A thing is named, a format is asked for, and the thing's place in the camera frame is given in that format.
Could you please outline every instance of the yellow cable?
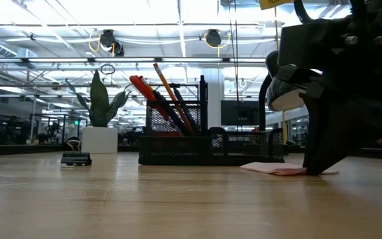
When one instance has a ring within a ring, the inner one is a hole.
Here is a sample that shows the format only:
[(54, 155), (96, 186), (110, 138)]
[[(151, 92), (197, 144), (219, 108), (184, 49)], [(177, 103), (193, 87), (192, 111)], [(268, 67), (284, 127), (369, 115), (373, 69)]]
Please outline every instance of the yellow cable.
[(91, 46), (91, 37), (92, 37), (92, 33), (94, 32), (94, 30), (92, 29), (91, 33), (90, 33), (90, 40), (88, 41), (88, 46), (90, 46), (90, 49), (93, 51), (93, 52), (97, 52), (99, 50), (99, 40), (101, 39), (101, 34), (98, 35), (98, 46), (97, 46), (97, 50), (92, 48)]

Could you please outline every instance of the black wire organizer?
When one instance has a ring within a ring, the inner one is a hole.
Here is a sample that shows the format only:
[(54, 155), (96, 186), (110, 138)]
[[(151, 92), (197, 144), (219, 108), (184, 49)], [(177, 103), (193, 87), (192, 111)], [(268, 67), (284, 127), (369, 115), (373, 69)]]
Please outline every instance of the black wire organizer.
[[(145, 136), (140, 138), (142, 165), (241, 166), (283, 163), (282, 129), (226, 132), (208, 125), (207, 84), (200, 79), (198, 101), (148, 101)], [(180, 116), (178, 106), (188, 122)]]

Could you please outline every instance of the pink paper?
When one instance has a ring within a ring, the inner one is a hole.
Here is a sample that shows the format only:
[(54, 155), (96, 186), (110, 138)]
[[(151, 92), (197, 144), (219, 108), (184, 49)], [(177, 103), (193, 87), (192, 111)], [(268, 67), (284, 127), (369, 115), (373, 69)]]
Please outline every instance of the pink paper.
[[(291, 176), (291, 175), (305, 175), (306, 168), (294, 163), (248, 163), (240, 167), (240, 169), (245, 169), (249, 171), (254, 171), (258, 173), (267, 173), (279, 176)], [(337, 175), (337, 171), (325, 170), (323, 175)]]

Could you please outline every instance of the potted plant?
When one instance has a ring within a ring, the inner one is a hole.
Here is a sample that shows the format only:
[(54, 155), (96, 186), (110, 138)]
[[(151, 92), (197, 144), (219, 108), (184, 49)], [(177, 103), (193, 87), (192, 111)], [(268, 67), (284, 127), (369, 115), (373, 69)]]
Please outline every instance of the potted plant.
[(125, 91), (118, 93), (109, 103), (107, 89), (101, 82), (99, 73), (95, 70), (91, 83), (91, 107), (86, 100), (76, 93), (74, 86), (67, 80), (69, 89), (73, 91), (79, 103), (90, 113), (91, 127), (82, 131), (83, 153), (117, 153), (117, 129), (108, 128), (107, 125), (113, 119), (117, 110), (126, 104), (128, 95)]

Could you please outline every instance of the monitor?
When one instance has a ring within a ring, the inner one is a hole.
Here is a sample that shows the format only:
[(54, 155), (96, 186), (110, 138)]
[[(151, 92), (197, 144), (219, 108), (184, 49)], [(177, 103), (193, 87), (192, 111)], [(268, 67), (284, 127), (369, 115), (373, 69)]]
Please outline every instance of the monitor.
[(220, 108), (222, 125), (259, 125), (257, 101), (222, 100)]

